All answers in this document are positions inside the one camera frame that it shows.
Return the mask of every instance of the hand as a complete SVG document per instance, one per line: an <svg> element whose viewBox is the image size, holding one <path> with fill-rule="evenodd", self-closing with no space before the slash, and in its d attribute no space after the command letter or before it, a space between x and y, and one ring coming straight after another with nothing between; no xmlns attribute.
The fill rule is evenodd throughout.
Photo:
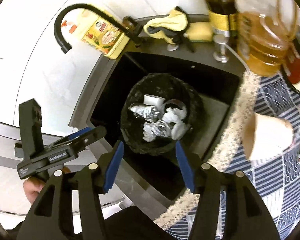
<svg viewBox="0 0 300 240"><path fill-rule="evenodd" d="M64 173L70 173L68 167L63 167L62 170ZM23 182L23 190L25 191L26 198L31 203L31 205L34 203L44 185L46 185L45 182L36 177L30 177Z"/></svg>

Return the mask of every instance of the crumpled aluminum foil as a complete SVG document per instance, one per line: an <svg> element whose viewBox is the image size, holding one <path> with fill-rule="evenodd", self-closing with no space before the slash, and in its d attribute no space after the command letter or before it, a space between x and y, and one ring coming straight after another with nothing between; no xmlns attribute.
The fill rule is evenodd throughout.
<svg viewBox="0 0 300 240"><path fill-rule="evenodd" d="M147 142L152 142L156 137L171 138L171 128L162 120L159 120L158 122L144 123L143 135L143 139Z"/></svg>
<svg viewBox="0 0 300 240"><path fill-rule="evenodd" d="M142 117L149 122L156 122L160 117L160 112L155 106L135 103L128 109L133 112L135 117Z"/></svg>

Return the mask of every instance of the sink basin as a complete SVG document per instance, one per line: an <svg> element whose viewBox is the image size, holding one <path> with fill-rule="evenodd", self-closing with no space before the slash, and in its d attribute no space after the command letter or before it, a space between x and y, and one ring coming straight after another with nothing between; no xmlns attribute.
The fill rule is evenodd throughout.
<svg viewBox="0 0 300 240"><path fill-rule="evenodd" d="M202 118L197 120L196 133L184 136L182 140L189 151L203 159L220 130L240 84L237 75L212 66L164 55L125 52L99 97L91 123L105 126L105 139L114 146L120 136L121 109L127 95L148 73L170 73L193 86L201 96L204 111ZM185 186L174 151L164 157L150 156L135 154L126 146L123 159L169 200L174 200Z"/></svg>

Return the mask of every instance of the black trash bag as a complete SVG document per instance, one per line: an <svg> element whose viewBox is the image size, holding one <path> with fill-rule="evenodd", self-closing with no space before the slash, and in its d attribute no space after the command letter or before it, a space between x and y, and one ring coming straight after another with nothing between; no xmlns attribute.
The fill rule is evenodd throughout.
<svg viewBox="0 0 300 240"><path fill-rule="evenodd" d="M135 118L128 107L133 103L143 103L143 95L163 97L166 101L178 99L187 108L185 124L193 125L202 113L202 101L199 94L189 84L167 73L150 73L133 86L121 111L121 132L126 144L135 153L160 155L170 152L175 147L171 138L156 137L152 142L143 140L143 119ZM184 137L192 133L187 131Z"/></svg>

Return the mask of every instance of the yellow sponge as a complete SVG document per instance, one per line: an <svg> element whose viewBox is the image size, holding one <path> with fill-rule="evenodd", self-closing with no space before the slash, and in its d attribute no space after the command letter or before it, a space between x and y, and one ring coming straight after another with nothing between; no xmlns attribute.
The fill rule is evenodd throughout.
<svg viewBox="0 0 300 240"><path fill-rule="evenodd" d="M186 31L190 41L212 41L212 28L210 22L190 23Z"/></svg>

